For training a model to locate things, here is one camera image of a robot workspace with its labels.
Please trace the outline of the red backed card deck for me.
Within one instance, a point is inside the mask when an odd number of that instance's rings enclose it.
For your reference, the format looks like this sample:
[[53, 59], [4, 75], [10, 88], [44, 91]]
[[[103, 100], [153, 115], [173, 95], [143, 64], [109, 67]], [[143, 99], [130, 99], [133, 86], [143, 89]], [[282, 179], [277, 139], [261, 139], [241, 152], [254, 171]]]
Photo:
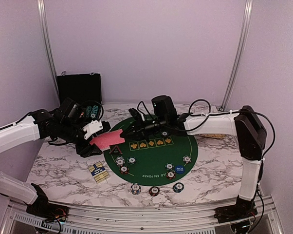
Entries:
[[120, 137], [123, 132], [122, 129], [103, 133], [94, 137], [90, 141], [90, 145], [96, 145], [101, 151], [105, 151], [110, 148], [111, 145], [118, 145], [125, 142], [125, 139]]

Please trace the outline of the teal 50 chips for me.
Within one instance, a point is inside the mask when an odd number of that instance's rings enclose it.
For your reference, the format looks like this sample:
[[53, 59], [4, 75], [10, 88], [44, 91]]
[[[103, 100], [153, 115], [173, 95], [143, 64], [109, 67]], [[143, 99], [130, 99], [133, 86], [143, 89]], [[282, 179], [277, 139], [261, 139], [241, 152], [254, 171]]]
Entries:
[[135, 164], [136, 163], [136, 158], [135, 157], [133, 157], [133, 156], [131, 156], [131, 157], [129, 157], [128, 158], [128, 164], [130, 164], [130, 165], [133, 165], [133, 164]]

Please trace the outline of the blue tan chips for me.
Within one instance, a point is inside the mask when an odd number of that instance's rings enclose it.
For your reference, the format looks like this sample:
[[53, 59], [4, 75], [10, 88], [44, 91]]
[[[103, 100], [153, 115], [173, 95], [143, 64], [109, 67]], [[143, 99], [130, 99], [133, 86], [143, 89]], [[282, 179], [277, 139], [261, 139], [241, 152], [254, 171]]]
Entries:
[[115, 159], [115, 163], [117, 164], [117, 166], [121, 167], [126, 163], [126, 161], [122, 156], [119, 156]]

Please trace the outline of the brown 100 chips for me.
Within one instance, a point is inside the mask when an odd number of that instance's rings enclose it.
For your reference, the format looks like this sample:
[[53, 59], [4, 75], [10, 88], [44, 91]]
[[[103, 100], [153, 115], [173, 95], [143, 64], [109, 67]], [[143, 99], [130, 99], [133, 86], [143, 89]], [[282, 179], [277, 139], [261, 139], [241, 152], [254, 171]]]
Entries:
[[120, 173], [121, 174], [127, 174], [129, 172], [129, 168], [126, 165], [123, 165], [122, 167], [120, 167]]

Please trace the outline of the blue tan 10 chip stack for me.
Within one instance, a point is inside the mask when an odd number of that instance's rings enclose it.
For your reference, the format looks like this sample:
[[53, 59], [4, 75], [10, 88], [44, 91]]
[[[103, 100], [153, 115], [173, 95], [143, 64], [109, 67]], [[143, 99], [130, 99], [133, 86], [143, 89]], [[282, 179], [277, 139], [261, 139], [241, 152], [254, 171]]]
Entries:
[[131, 185], [131, 193], [133, 195], [138, 195], [141, 192], [141, 186], [138, 183], [133, 183]]

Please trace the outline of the blue white chip mat edge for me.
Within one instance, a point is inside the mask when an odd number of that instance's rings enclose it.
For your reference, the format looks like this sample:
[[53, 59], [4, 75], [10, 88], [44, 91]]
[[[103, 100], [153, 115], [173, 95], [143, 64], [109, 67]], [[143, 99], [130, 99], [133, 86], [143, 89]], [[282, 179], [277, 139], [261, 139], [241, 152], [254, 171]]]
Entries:
[[184, 157], [183, 157], [183, 162], [184, 162], [184, 163], [186, 163], [186, 164], [187, 164], [187, 163], [191, 163], [191, 161], [192, 161], [191, 157], [189, 157], [189, 156], [184, 156]]

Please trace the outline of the blue small blind button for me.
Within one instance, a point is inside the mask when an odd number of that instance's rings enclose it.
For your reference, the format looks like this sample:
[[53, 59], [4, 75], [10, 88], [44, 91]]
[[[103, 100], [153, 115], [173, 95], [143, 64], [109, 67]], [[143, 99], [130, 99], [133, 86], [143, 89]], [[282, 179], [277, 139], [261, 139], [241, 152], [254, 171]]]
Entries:
[[174, 171], [177, 174], [183, 174], [183, 173], [185, 173], [185, 167], [183, 165], [176, 165], [174, 168]]

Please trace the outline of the brown 100 chip stack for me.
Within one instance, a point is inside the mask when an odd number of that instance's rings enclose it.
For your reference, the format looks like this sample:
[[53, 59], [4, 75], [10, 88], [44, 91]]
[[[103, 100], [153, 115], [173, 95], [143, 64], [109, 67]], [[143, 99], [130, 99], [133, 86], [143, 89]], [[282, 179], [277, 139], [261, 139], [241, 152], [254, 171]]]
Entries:
[[148, 192], [151, 196], [157, 196], [160, 192], [160, 189], [157, 186], [152, 186]]

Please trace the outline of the teal 50 chip stack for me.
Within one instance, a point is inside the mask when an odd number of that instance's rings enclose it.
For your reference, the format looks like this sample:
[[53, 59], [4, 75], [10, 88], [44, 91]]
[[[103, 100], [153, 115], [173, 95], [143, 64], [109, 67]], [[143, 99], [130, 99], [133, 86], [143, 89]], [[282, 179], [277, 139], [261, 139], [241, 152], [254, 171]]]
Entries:
[[173, 185], [172, 189], [175, 193], [180, 193], [184, 190], [184, 184], [181, 182], [177, 182]]

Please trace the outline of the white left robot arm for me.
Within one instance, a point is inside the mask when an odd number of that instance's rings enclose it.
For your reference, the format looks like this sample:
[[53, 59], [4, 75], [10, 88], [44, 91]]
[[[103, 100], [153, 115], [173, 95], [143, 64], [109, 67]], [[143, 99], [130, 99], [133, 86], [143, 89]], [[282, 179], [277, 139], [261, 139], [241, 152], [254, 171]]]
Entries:
[[[83, 158], [102, 154], [91, 140], [110, 130], [110, 124], [86, 116], [86, 109], [66, 98], [52, 111], [40, 109], [29, 112], [20, 120], [0, 128], [0, 154], [26, 142], [50, 137], [75, 145], [76, 153]], [[49, 202], [44, 191], [33, 183], [24, 183], [0, 171], [0, 194], [23, 201], [27, 212], [41, 217], [65, 209]]]

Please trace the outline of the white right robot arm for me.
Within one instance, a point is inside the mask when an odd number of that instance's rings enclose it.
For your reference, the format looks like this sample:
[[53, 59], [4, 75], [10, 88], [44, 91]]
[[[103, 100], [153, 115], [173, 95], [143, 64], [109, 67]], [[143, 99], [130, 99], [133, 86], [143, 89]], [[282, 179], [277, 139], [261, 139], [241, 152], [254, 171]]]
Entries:
[[263, 157], [267, 131], [260, 121], [260, 113], [251, 106], [221, 113], [195, 115], [191, 112], [178, 114], [172, 98], [167, 95], [154, 97], [152, 100], [154, 116], [147, 120], [138, 109], [131, 108], [129, 113], [134, 118], [121, 137], [132, 140], [147, 140], [150, 135], [195, 136], [199, 134], [223, 134], [235, 136], [239, 153], [242, 157], [243, 170], [239, 195], [236, 203], [216, 209], [218, 215], [232, 214], [243, 218], [254, 205], [258, 184], [263, 174]]

